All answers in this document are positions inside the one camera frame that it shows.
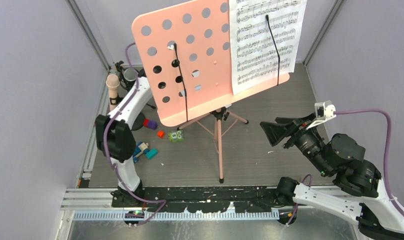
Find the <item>pink music stand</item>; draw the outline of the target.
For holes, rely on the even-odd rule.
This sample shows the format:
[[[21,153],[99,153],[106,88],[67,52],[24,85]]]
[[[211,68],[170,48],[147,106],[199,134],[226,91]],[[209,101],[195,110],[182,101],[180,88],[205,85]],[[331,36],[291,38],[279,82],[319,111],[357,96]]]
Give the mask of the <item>pink music stand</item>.
[[[136,17],[131,31],[160,122],[187,125],[219,113],[254,94],[289,80],[288,73],[233,93],[227,0],[191,0]]]

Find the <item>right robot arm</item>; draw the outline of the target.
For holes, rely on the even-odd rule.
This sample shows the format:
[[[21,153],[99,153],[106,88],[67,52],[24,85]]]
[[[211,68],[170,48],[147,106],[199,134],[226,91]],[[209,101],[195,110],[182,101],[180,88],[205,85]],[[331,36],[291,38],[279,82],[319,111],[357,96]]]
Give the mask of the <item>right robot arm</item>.
[[[347,134],[337,133],[325,142],[315,126],[314,113],[301,118],[277,117],[262,121],[271,146],[297,147],[333,185],[353,201],[321,193],[291,177],[281,177],[275,198],[281,205],[306,205],[335,215],[358,227],[373,240],[404,240],[404,206],[386,191],[385,179],[365,159],[365,148]]]

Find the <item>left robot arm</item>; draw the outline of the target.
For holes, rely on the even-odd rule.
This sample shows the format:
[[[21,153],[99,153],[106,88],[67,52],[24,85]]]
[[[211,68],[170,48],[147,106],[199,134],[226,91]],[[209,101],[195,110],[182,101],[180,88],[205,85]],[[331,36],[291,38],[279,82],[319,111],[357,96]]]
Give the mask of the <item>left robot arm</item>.
[[[95,118],[96,146],[107,158],[118,180],[111,194],[118,201],[138,207],[145,199],[143,183],[135,169],[133,154],[137,147],[133,125],[153,97],[145,71],[114,63],[113,73],[105,81],[109,113]]]

